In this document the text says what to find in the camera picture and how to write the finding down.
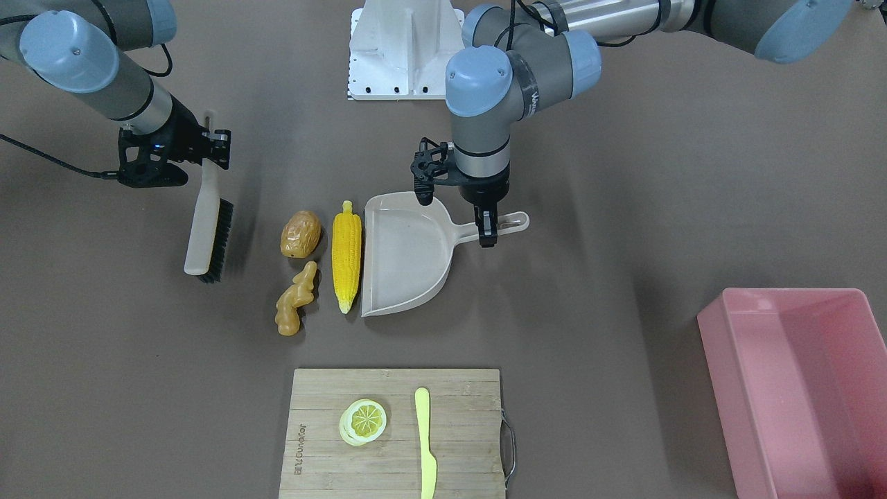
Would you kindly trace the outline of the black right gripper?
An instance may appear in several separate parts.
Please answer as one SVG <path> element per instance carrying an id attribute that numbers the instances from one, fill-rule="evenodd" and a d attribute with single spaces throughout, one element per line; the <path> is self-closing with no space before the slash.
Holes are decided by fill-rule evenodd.
<path id="1" fill-rule="evenodd" d="M 116 179 L 133 189 L 183 186 L 189 180 L 178 164 L 203 160 L 230 167 L 231 130 L 210 130 L 190 111 L 173 111 L 155 132 L 137 134 L 121 128 Z"/>

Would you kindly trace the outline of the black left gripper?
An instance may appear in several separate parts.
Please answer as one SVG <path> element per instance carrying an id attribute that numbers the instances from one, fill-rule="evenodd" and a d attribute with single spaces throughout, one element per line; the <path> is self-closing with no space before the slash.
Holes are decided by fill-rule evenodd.
<path id="1" fill-rule="evenodd" d="M 479 246 L 494 247 L 498 242 L 498 203 L 510 189 L 510 167 L 490 177 L 472 177 L 457 167 L 455 152 L 452 143 L 422 138 L 410 167 L 413 193 L 419 205 L 428 206 L 436 186 L 456 186 L 463 199 L 475 205 Z"/>

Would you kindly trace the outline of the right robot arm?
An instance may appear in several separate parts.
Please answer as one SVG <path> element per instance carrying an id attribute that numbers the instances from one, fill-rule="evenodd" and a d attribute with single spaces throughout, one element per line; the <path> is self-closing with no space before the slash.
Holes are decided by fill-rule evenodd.
<path id="1" fill-rule="evenodd" d="M 119 167 L 91 173 L 134 189 L 183 186 L 181 162 L 228 168 L 231 133 L 210 130 L 129 52 L 177 34 L 168 1 L 3 1 L 2 58 L 119 126 Z"/>

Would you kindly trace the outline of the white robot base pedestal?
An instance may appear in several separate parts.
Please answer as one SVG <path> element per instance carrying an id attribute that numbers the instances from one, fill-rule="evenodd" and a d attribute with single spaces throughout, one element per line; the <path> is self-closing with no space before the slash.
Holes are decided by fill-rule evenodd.
<path id="1" fill-rule="evenodd" d="M 450 1 L 367 1 L 351 13 L 346 95 L 443 100 L 446 65 L 464 47 L 465 13 Z"/>

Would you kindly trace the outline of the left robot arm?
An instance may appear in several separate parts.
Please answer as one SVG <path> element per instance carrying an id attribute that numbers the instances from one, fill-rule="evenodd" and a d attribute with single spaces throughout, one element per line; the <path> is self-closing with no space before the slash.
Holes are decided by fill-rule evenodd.
<path id="1" fill-rule="evenodd" d="M 427 206 L 436 186 L 456 186 L 474 207 L 468 239 L 492 247 L 506 233 L 498 203 L 509 190 L 512 125 L 595 86 L 602 47 L 688 30 L 790 64 L 823 45 L 851 7 L 851 1 L 481 4 L 464 19 L 464 47 L 444 74 L 452 139 L 419 142 L 411 166 L 415 196 Z"/>

